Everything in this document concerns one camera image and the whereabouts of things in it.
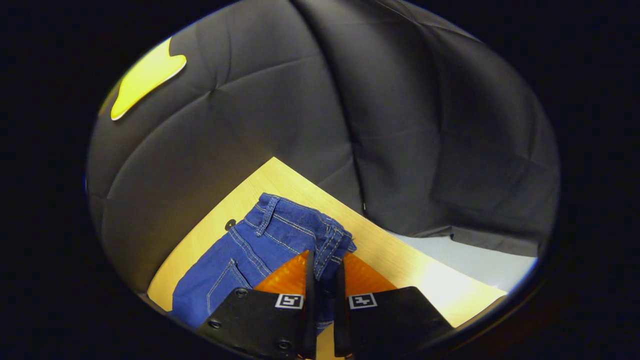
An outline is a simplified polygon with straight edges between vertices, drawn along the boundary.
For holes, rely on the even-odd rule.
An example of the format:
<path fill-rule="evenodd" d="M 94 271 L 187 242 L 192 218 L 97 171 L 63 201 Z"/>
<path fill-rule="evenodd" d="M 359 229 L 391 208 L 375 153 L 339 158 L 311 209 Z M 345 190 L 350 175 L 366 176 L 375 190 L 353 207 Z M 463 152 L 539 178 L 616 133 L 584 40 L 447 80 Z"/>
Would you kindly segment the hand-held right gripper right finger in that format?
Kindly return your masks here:
<path fill-rule="evenodd" d="M 454 328 L 413 285 L 397 287 L 352 253 L 335 278 L 334 355 L 411 359 Z"/>

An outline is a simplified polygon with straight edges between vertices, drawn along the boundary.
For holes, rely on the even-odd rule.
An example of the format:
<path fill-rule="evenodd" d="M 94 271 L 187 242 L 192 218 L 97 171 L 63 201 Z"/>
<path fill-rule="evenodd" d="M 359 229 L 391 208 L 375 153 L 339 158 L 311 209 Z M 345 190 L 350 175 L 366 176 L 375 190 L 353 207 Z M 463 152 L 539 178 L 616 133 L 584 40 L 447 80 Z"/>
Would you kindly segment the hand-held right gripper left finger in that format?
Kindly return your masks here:
<path fill-rule="evenodd" d="M 314 251 L 307 250 L 302 294 L 236 287 L 197 333 L 250 360 L 316 358 Z"/>

